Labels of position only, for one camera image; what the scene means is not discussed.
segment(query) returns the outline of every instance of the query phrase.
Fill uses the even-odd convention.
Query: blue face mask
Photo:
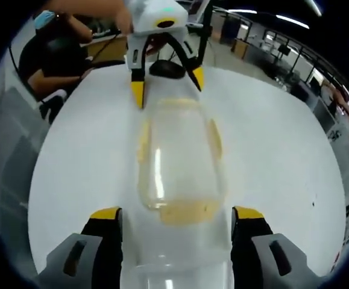
[[[49,24],[53,18],[55,18],[55,13],[45,10],[43,12],[41,12],[35,19],[34,19],[34,23],[35,23],[35,29],[39,30],[41,28],[43,28],[44,26],[46,26],[47,24]]]

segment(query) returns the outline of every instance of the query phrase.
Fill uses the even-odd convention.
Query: window
[[[284,36],[276,34],[273,42],[273,49],[271,50],[271,54],[276,57],[282,57],[283,55],[278,50],[280,45],[286,45],[288,42],[287,38]]]
[[[242,20],[241,19],[241,24],[240,24],[240,28],[239,28],[239,32],[237,34],[237,38],[241,39],[241,40],[245,40],[249,29],[250,29],[250,23],[248,21]]]
[[[265,42],[267,42],[267,43],[272,43],[272,42],[274,41],[274,39],[275,39],[275,35],[276,35],[275,32],[273,32],[273,31],[267,31],[267,32],[265,33],[265,38],[264,38]]]
[[[311,76],[309,76],[308,83],[311,83],[313,78],[315,78],[320,85],[323,83],[323,80],[325,80],[324,75],[316,68],[313,69]]]
[[[299,55],[299,50],[301,49],[301,46],[293,41],[290,41],[287,47],[291,51],[288,55],[282,55],[281,59],[285,61],[290,67],[293,67]]]
[[[304,53],[304,50],[302,51],[299,59],[296,62],[294,72],[299,74],[300,79],[305,81],[308,79],[308,76],[310,75],[313,68],[313,61],[310,60],[309,56]]]

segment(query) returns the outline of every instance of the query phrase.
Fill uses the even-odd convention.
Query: gray gripper part
[[[39,287],[41,289],[90,289],[94,260],[101,242],[102,237],[70,235],[48,254],[46,268],[37,277]],[[66,269],[66,261],[69,257],[73,261],[69,262],[70,269]]]
[[[259,255],[263,287],[318,288],[321,278],[307,266],[307,256],[282,234],[253,237]]]

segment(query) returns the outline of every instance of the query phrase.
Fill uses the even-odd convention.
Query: desk
[[[305,92],[306,95],[304,97],[306,97],[306,99],[303,101],[316,116],[328,137],[331,136],[333,131],[336,131],[338,129],[346,132],[345,124],[339,123],[339,121],[335,118],[335,116],[332,115],[328,106],[324,103],[323,99],[320,96],[314,94],[311,88],[302,80],[299,81],[297,86],[299,86]]]
[[[111,41],[100,55],[97,56],[94,62],[109,61],[109,60],[123,60],[126,52],[127,38],[124,35],[115,35],[93,39],[90,43],[84,45],[87,47],[89,56],[95,56],[97,53]]]
[[[219,128],[228,223],[232,206],[256,208],[274,232],[305,252],[315,273],[330,271],[342,247],[345,201],[336,158],[315,116],[265,82],[211,67],[204,73],[202,93],[188,77],[147,75],[145,111],[134,103],[125,66],[94,70],[73,92],[48,132],[31,183],[28,233],[38,272],[96,210],[119,205],[133,222],[143,115],[158,98],[183,96],[199,99]]]

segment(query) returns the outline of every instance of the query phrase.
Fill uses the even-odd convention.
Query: ceiling
[[[245,14],[245,17],[312,48],[349,80],[349,0],[315,0],[321,17],[308,2],[311,1],[215,0],[214,4],[226,9],[256,10],[257,14]],[[276,14],[303,22],[310,29],[277,19]]]

